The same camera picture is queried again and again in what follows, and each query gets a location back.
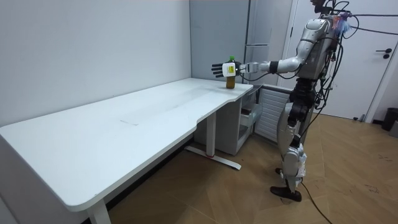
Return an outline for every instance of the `door handle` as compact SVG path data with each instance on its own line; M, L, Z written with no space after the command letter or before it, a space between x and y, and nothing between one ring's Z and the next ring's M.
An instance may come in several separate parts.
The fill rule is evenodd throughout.
M377 50L376 52L384 52L386 54L389 54L392 52L392 49L386 49L386 50Z

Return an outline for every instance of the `desk leg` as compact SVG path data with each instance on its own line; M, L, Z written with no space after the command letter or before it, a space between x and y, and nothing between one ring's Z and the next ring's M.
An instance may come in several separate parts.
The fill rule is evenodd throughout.
M201 156L205 156L209 159L213 159L214 161L223 163L225 165L228 165L234 169L240 170L241 165L229 161L227 159L223 159L221 157L215 156L215 148L216 148L216 112L213 114L209 115L207 117L207 130L206 130L206 152L203 152L202 150L199 150L197 148L187 146L185 147L186 150L194 152L196 154L199 154Z
M104 200L100 200L88 210L91 224L111 224Z

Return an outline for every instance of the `white door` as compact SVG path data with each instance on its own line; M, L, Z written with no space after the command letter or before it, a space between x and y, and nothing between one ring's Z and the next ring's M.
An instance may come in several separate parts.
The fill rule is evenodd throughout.
M350 0L350 5L346 10L353 14L396 14L397 8L397 0ZM313 10L309 0L298 0L287 57L295 56L296 46L307 21L319 16ZM398 18L359 17L359 21L359 26L362 28L398 33L396 25ZM348 19L348 22L352 26L357 26L354 18ZM376 51L395 50L397 43L398 36L361 30L357 31L352 38L343 40L343 61L322 114L349 119L360 118L363 114L367 114L392 56L391 53L388 59L384 59L385 53ZM283 87L294 88L295 79L281 79L279 83Z

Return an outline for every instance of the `robot leg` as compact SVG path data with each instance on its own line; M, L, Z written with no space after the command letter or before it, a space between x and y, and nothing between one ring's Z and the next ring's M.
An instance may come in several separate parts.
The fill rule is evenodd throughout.
M305 175L303 163L306 155L302 145L299 143L299 136L295 134L297 123L289 123L289 114L293 103L287 103L282 112L278 123L278 148L282 156L282 169L276 169L276 172L286 182L286 187L271 187L271 192L277 196L301 202L302 196L296 191L296 185L300 183Z

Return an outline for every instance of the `shelf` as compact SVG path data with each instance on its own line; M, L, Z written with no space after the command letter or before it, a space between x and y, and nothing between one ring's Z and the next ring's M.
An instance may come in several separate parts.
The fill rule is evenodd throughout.
M261 106L259 106L258 104L252 104L250 108L251 108L250 114L248 115L241 114L240 125L251 127L260 118Z

